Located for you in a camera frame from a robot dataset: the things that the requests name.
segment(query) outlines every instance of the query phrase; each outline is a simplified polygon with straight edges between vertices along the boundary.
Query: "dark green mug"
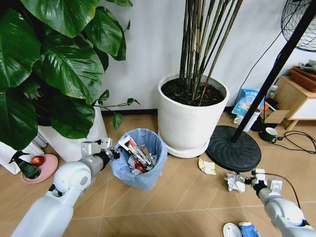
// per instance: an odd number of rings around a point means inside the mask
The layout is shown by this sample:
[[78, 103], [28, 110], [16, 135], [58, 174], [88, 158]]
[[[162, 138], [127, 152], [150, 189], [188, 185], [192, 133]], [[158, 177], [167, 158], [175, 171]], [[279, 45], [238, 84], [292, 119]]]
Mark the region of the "dark green mug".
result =
[[267, 127], [259, 133], [259, 137], [266, 142], [275, 143], [277, 141], [277, 131], [271, 127]]

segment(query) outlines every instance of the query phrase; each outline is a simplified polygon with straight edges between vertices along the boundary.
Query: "wooden floor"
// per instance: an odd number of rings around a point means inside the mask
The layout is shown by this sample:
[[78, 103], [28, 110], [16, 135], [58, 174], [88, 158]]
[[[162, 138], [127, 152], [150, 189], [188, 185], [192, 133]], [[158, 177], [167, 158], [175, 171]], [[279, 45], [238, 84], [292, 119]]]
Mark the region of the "wooden floor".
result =
[[[156, 116], [124, 116], [117, 132], [112, 118], [104, 117], [108, 135], [117, 141], [126, 131], [148, 128], [157, 132]], [[233, 117], [223, 113], [219, 124], [232, 125]], [[284, 128], [277, 127], [283, 134]], [[314, 121], [300, 121], [295, 130], [316, 138]], [[293, 152], [265, 143], [258, 134], [249, 132], [262, 151], [259, 168], [286, 176], [296, 188], [308, 222], [316, 228], [316, 155]], [[312, 149], [305, 138], [293, 138]], [[209, 158], [203, 154], [203, 160]], [[216, 166], [216, 176], [202, 173], [198, 158], [180, 159], [169, 156], [163, 174], [149, 192], [129, 187], [113, 176], [109, 166], [97, 177], [75, 205], [75, 213], [65, 237], [221, 237], [223, 225], [250, 221], [262, 237], [278, 237], [255, 192], [228, 192], [224, 176], [228, 172]], [[31, 204], [42, 196], [52, 178], [28, 185], [20, 174], [12, 175], [0, 168], [0, 236], [10, 236]], [[282, 195], [295, 201], [284, 183]]]

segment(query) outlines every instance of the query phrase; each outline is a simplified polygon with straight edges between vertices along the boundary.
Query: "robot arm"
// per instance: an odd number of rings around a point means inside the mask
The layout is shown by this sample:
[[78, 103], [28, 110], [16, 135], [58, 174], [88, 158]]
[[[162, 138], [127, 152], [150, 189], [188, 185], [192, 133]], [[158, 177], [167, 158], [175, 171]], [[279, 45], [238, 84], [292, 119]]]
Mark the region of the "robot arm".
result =
[[73, 206], [95, 176], [119, 152], [110, 149], [111, 138], [81, 144], [82, 158], [62, 165], [46, 194], [28, 210], [12, 237], [61, 237], [74, 213]]
[[245, 180], [260, 198], [271, 223], [283, 237], [316, 237], [316, 231], [306, 221], [302, 210], [293, 202], [281, 197], [282, 181], [266, 181], [265, 171], [255, 169], [254, 177]]

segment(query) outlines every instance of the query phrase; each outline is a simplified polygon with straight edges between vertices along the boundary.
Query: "crumpled paper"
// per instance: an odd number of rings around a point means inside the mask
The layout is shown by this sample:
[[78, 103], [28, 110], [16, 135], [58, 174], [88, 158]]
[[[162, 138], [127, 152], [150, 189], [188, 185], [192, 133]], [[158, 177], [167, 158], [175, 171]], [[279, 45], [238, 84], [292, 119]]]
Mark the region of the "crumpled paper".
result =
[[228, 191], [237, 190], [240, 193], [245, 192], [245, 177], [241, 174], [227, 174], [224, 178], [228, 183]]

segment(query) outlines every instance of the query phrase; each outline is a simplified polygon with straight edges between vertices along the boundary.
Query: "blue trash can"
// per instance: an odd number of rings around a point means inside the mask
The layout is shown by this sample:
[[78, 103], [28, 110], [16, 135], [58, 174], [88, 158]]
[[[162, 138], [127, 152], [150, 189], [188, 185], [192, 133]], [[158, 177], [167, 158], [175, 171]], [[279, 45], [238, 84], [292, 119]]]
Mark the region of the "blue trash can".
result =
[[135, 130], [125, 133], [121, 138], [129, 135], [134, 139], [135, 143], [139, 146], [145, 144], [148, 151], [154, 156], [157, 155], [157, 161], [152, 170], [144, 174], [134, 175], [127, 163], [130, 154], [123, 150], [117, 160], [110, 162], [113, 174], [122, 180], [125, 184], [133, 186], [144, 191], [150, 190], [156, 183], [159, 176], [162, 175], [163, 165], [167, 160], [167, 148], [165, 143], [154, 132], [137, 128]]

